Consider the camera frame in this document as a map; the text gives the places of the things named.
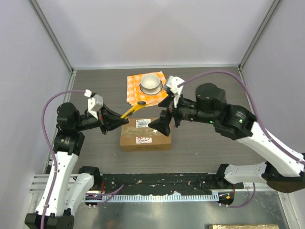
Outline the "yellow utility knife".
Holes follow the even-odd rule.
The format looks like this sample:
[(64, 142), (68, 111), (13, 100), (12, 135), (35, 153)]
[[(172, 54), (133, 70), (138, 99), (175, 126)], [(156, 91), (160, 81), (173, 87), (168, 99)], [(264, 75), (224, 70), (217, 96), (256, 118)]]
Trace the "yellow utility knife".
[(132, 106), (127, 112), (125, 112), (121, 118), (122, 119), (128, 119), (132, 114), (137, 112), (138, 110), (144, 108), (147, 106), (147, 103), (145, 101), (139, 101), (134, 106)]

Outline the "brown cardboard express box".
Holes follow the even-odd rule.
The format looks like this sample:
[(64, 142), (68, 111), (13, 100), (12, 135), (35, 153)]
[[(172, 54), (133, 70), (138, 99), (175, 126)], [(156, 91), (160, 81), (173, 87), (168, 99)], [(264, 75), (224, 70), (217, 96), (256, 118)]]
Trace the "brown cardboard express box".
[(148, 127), (156, 117), (129, 118), (129, 123), (122, 126), (120, 147), (123, 151), (163, 151), (172, 148), (171, 136), (165, 136)]

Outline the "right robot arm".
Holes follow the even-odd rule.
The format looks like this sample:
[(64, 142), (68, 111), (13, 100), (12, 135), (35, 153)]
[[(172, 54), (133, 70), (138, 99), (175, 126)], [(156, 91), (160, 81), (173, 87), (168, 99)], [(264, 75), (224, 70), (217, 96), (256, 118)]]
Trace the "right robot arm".
[(220, 188), (250, 182), (267, 184), (282, 193), (304, 189), (304, 154), (294, 151), (268, 131), (263, 131), (258, 118), (246, 108), (228, 104), (225, 91), (216, 85), (201, 84), (196, 88), (195, 95), (195, 101), (183, 97), (176, 100), (169, 93), (158, 105), (163, 108), (160, 117), (148, 126), (169, 136), (171, 121), (176, 127), (181, 121), (211, 124), (221, 136), (249, 147), (266, 160), (245, 166), (221, 164), (215, 176), (216, 185)]

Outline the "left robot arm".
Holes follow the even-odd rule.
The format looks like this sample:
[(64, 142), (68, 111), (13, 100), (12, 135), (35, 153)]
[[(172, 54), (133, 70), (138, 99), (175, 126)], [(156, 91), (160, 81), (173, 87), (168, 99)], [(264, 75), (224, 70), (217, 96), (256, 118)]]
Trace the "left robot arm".
[(99, 168), (83, 166), (72, 187), (68, 187), (85, 139), (82, 132), (100, 128), (105, 134), (129, 122), (105, 105), (97, 107), (97, 116), (89, 112), (80, 114), (72, 103), (58, 107), (58, 133), (54, 139), (52, 168), (39, 205), (35, 212), (25, 217), (25, 225), (30, 229), (73, 228), (75, 212), (86, 193), (101, 186)]

